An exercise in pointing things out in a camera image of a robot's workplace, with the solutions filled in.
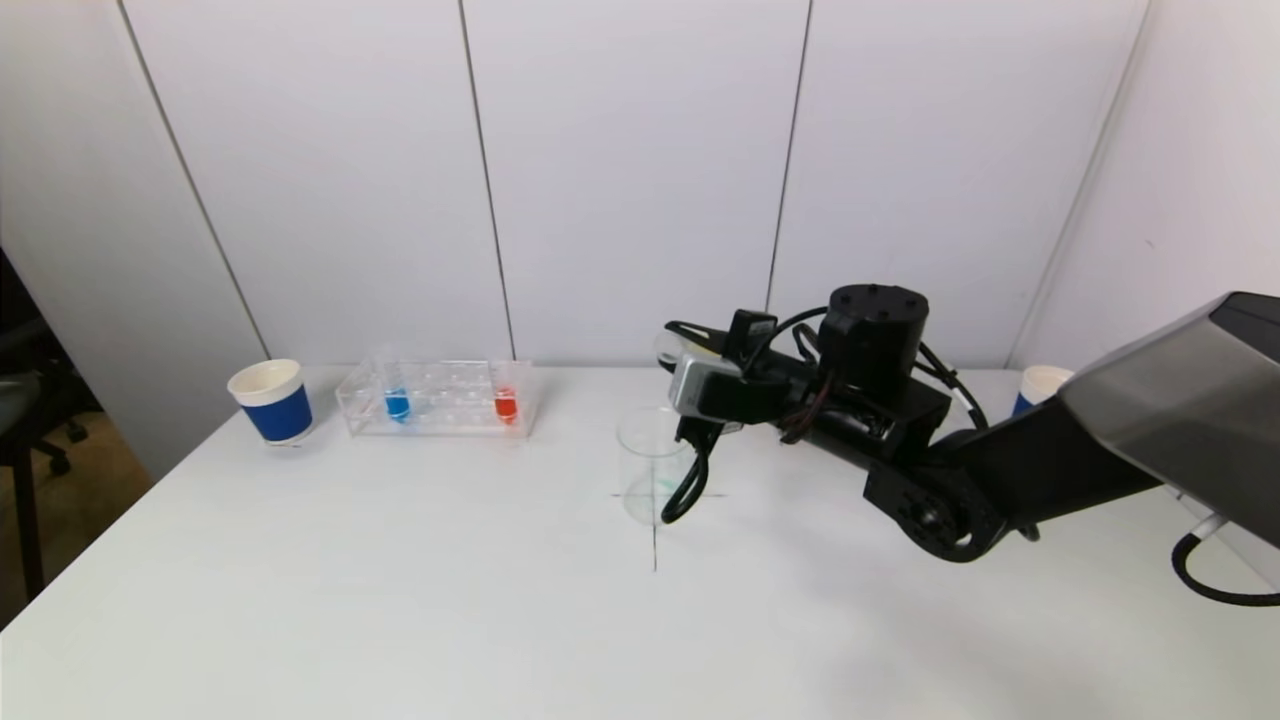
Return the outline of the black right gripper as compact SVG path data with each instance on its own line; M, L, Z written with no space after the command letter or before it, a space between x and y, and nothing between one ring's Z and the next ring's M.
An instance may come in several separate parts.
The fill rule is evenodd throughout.
M675 373L675 438L714 443L728 425L776 424L799 409L812 370L771 346L783 331L819 315L809 309L781 322L739 309L727 331L667 322L659 366Z

